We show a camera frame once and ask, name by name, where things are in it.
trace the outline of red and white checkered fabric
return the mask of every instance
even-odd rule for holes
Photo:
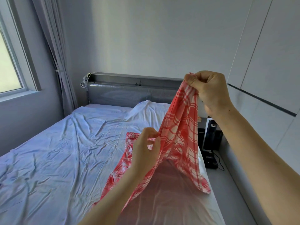
[[[211,192],[208,182],[199,171],[197,101],[197,90],[183,81],[159,129],[161,139],[159,159],[134,190],[124,207],[146,188],[157,166],[166,159],[173,160],[176,168],[188,176],[199,190],[204,193]],[[127,133],[125,152],[109,176],[101,199],[116,185],[125,171],[130,167],[133,143],[139,135],[139,133],[134,132]]]

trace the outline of window frame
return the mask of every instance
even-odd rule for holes
[[[13,0],[0,0],[0,27],[0,36],[3,36],[22,87],[1,92],[0,98],[25,91],[40,91],[41,87]]]

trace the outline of white bed sheet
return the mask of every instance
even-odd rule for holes
[[[0,157],[0,224],[77,224],[122,157],[126,132],[159,129],[169,104],[88,105]],[[200,169],[207,178],[202,157]],[[213,194],[161,164],[119,224],[224,224]]]

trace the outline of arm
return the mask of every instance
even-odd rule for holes
[[[245,170],[272,224],[300,221],[300,176],[257,134],[230,101],[223,74],[201,71],[185,81],[199,91]]]
[[[99,203],[88,212],[79,225],[115,224],[125,203],[143,180],[148,171],[155,165],[159,155],[160,137],[155,142],[148,138],[156,137],[154,128],[144,128],[133,144],[131,167],[125,172],[116,186],[111,189]],[[147,145],[153,144],[150,151]]]

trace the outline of headboard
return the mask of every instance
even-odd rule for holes
[[[171,103],[182,80],[96,72],[87,74],[81,86],[89,103],[134,107],[146,100]]]

